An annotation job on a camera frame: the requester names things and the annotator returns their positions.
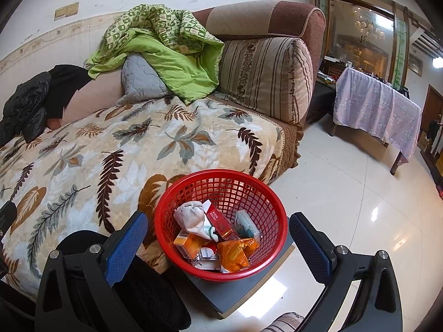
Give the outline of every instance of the mirror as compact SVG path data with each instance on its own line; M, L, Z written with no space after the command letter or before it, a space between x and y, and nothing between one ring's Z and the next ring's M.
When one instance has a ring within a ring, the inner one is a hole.
M394 21L366 8L331 1L328 56L388 79L394 43Z

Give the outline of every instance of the picture frame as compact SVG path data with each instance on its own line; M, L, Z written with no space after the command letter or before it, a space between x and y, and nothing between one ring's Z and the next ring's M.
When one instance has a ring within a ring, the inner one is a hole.
M411 53L409 54L408 68L420 77L423 75L423 61Z

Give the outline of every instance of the metal screw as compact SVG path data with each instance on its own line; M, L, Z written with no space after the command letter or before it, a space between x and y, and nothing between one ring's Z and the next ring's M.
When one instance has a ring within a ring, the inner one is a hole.
M349 252L349 249L346 246L340 245L340 246L337 246L337 252L341 255L347 255Z
M386 251L384 251L384 250L378 251L378 255L379 255L382 259L387 259L387 258L389 257L389 254L388 254Z
M50 258L57 258L59 254L60 254L60 252L59 252L58 250L53 250L53 251L49 254L49 257L50 257Z
M91 253L97 253L97 252L100 251L100 249L101 249L100 245L92 245L92 246L89 248L89 252L91 252Z

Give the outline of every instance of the green patterned quilt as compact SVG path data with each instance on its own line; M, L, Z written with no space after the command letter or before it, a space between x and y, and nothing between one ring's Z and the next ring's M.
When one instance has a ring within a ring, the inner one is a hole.
M86 68L96 78L123 65L130 52L142 53L164 83L189 104L218 86L223 46L191 11L138 5L109 26Z

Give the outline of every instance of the table leg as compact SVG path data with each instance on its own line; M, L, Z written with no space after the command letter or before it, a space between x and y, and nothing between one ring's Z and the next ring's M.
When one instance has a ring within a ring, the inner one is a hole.
M334 137L336 131L337 131L337 125L335 124L334 121L332 121L331 130L329 131L329 136Z
M390 171L391 175L395 175L395 171L397 171L398 162L400 161L401 156L402 156L402 154L401 154L401 152L399 152L398 155L397 155L397 158L395 159L394 164L391 167L391 171Z

